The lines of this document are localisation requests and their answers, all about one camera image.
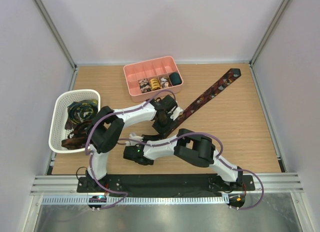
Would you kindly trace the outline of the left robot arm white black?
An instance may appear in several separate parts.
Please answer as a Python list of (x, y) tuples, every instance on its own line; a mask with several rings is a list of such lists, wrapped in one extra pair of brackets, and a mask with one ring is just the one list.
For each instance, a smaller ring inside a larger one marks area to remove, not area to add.
[(138, 137), (134, 134), (128, 139), (123, 157), (141, 165), (153, 165), (154, 158), (146, 153), (151, 143), (166, 138), (176, 126), (182, 109), (176, 100), (167, 95), (163, 99), (149, 99), (139, 105), (112, 110), (103, 107), (86, 128), (88, 136), (85, 144), (86, 154), (93, 154), (85, 177), (78, 180), (77, 191), (101, 192), (107, 182), (107, 160), (111, 151), (120, 140), (123, 129), (144, 121), (153, 121), (153, 128), (158, 132), (153, 136)]

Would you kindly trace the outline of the dark red patterned tie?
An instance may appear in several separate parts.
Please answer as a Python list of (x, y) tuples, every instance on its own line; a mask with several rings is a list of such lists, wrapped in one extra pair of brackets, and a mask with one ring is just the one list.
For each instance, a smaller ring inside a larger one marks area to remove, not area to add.
[(209, 101), (217, 97), (222, 91), (224, 91), (229, 85), (241, 77), (241, 70), (238, 68), (230, 68), (218, 81), (216, 81), (211, 87), (203, 92), (193, 103), (184, 109), (183, 113), (173, 122), (170, 129), (166, 130), (163, 134), (163, 138), (167, 138), (178, 126), (180, 126), (185, 120), (196, 113), (201, 107), (207, 104)]

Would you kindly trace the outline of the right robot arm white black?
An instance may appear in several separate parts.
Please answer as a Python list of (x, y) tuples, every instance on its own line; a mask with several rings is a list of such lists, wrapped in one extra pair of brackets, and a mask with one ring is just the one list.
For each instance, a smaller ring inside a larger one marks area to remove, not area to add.
[(175, 156), (195, 167), (212, 169), (219, 176), (218, 188), (224, 192), (242, 188), (241, 168), (226, 160), (222, 156), (223, 148), (218, 151), (212, 139), (222, 146), (217, 137), (188, 129), (180, 129), (176, 135), (166, 139), (130, 134), (125, 142), (123, 158), (146, 166), (153, 165), (159, 158)]

